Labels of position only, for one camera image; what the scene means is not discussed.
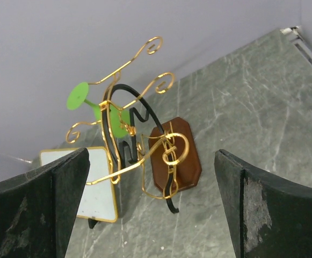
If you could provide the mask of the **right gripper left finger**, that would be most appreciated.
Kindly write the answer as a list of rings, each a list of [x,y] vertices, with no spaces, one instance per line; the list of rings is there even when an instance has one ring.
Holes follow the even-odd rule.
[[[65,257],[90,169],[79,148],[0,182],[0,257]]]

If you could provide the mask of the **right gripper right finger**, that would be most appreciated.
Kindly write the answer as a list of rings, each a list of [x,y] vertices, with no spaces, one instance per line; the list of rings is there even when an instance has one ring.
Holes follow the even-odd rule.
[[[223,149],[214,169],[236,257],[312,257],[312,188]]]

